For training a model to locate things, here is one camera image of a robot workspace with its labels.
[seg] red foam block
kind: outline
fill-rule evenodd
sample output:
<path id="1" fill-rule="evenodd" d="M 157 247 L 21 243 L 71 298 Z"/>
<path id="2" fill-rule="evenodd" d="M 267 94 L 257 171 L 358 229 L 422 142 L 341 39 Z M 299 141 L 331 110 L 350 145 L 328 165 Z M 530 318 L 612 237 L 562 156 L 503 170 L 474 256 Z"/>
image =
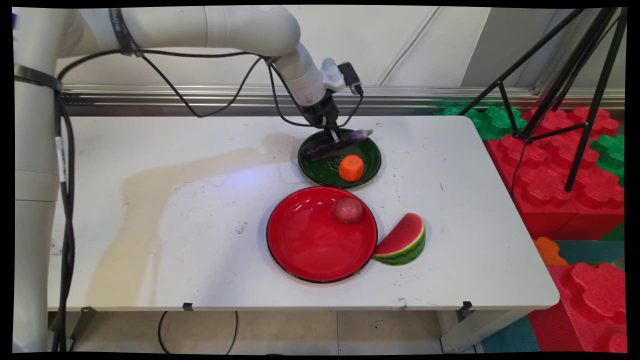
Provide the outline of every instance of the red foam block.
<path id="1" fill-rule="evenodd" d="M 625 221 L 625 189 L 618 177 L 600 168 L 578 171 L 571 202 L 578 214 L 554 239 L 599 240 Z"/>
<path id="2" fill-rule="evenodd" d="M 527 122 L 531 120 L 533 114 L 536 113 L 538 107 L 534 107 L 533 109 L 527 111 L 522 115 L 522 118 Z M 557 111 L 547 111 L 544 119 L 540 122 L 534 136 L 550 133 L 551 131 L 564 129 L 566 127 L 570 127 L 574 125 L 573 121 L 567 118 L 567 113 L 564 110 Z"/>
<path id="3" fill-rule="evenodd" d="M 540 350 L 627 352 L 625 273 L 610 264 L 547 269 L 560 302 L 529 314 Z"/>
<path id="4" fill-rule="evenodd" d="M 575 151 L 578 149 L 580 134 L 575 131 L 551 136 L 541 144 L 541 148 L 547 152 L 547 164 L 562 175 L 569 175 Z M 597 167 L 596 161 L 600 155 L 590 147 L 586 147 L 580 162 L 580 169 L 593 170 Z"/>
<path id="5" fill-rule="evenodd" d="M 567 118 L 571 120 L 573 124 L 580 124 L 581 122 L 587 121 L 588 114 L 589 109 L 578 107 L 567 113 Z M 591 134 L 589 134 L 589 140 L 596 140 L 600 135 L 616 136 L 618 125 L 618 121 L 612 119 L 607 110 L 598 109 L 596 112 L 596 120 L 591 128 Z"/>
<path id="6" fill-rule="evenodd" d="M 507 191 L 511 191 L 522 145 L 511 135 L 486 143 Z M 513 190 L 516 209 L 532 238 L 555 233 L 577 214 L 570 194 L 564 192 L 566 177 L 554 172 L 546 159 L 546 152 L 535 143 L 527 145 Z"/>

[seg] red plate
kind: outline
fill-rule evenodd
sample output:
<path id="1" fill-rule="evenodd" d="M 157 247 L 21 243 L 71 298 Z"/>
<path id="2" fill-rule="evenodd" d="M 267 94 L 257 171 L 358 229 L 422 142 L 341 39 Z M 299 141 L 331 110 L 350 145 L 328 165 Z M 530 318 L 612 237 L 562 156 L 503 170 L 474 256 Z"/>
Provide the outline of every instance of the red plate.
<path id="1" fill-rule="evenodd" d="M 344 225 L 333 214 L 343 197 L 362 204 L 362 220 Z M 367 205 L 352 193 L 329 186 L 298 190 L 271 213 L 267 245 L 289 274 L 308 282 L 335 282 L 360 271 L 378 242 L 378 226 Z"/>

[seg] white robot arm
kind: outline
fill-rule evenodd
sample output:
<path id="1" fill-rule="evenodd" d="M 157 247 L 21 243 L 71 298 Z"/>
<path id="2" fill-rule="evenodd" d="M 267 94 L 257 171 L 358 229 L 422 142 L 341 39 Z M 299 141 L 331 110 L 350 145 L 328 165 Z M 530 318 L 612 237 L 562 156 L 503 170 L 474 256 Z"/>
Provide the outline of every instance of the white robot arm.
<path id="1" fill-rule="evenodd" d="M 108 9 L 12 8 L 14 64 L 54 76 L 57 58 L 119 49 Z M 282 6 L 123 8 L 141 48 L 227 47 L 277 58 L 274 62 L 312 125 L 332 126 L 331 94 L 345 88 L 335 62 L 318 69 L 300 43 L 300 27 Z M 15 286 L 13 351 L 45 351 L 47 273 L 58 196 L 52 88 L 15 87 Z M 335 129 L 325 129 L 337 139 Z"/>

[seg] eggplant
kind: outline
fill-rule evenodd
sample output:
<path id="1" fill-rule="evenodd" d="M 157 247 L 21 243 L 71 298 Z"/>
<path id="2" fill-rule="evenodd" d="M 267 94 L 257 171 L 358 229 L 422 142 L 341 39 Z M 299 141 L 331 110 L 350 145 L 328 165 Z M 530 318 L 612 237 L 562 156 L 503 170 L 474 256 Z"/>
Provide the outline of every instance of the eggplant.
<path id="1" fill-rule="evenodd" d="M 373 130 L 358 130 L 350 133 L 341 133 L 340 141 L 334 142 L 333 139 L 322 137 L 313 140 L 302 148 L 302 156 L 310 160 L 318 160 L 334 154 L 335 151 L 344 149 L 347 146 L 356 145 L 368 139 L 373 134 Z"/>

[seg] table leg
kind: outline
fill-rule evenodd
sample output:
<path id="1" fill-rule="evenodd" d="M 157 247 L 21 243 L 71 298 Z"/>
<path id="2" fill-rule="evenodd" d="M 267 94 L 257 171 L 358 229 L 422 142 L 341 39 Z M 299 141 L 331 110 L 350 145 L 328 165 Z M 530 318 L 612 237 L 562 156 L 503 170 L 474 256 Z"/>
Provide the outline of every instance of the table leg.
<path id="1" fill-rule="evenodd" d="M 479 343 L 530 312 L 531 310 L 478 310 L 450 329 L 446 330 L 448 326 L 441 325 L 443 329 L 440 337 L 442 352 L 445 354 L 463 352 L 473 344 Z M 446 313 L 448 312 L 444 311 L 438 317 L 440 319 L 450 318 Z"/>
<path id="2" fill-rule="evenodd" d="M 71 351 L 73 343 L 77 337 L 80 336 L 90 322 L 93 320 L 96 311 L 68 311 L 67 312 L 67 351 Z M 53 343 L 53 320 L 55 318 L 55 312 L 49 313 L 49 331 L 47 331 L 47 351 L 51 351 L 51 344 Z"/>

